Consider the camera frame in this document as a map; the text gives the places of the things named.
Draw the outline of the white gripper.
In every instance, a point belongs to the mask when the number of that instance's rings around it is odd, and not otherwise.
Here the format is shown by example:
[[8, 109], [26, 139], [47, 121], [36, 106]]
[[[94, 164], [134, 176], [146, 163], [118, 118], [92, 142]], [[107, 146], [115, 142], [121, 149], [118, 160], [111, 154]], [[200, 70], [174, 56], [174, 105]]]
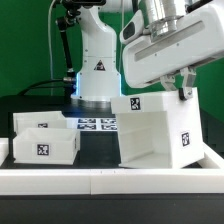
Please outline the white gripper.
[[179, 98], [193, 97], [194, 68], [224, 58], [224, 2], [140, 2], [120, 33], [126, 82], [144, 88], [158, 81]]

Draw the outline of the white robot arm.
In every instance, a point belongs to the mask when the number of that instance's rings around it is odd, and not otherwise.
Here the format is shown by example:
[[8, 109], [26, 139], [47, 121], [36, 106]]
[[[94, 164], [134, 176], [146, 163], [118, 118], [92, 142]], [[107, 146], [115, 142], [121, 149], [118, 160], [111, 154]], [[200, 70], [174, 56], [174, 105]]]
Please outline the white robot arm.
[[116, 44], [124, 45], [125, 80], [132, 88], [161, 83], [179, 97], [193, 95], [195, 69], [224, 57], [224, 0], [108, 0], [81, 8], [83, 64], [76, 96], [88, 103], [121, 94]]

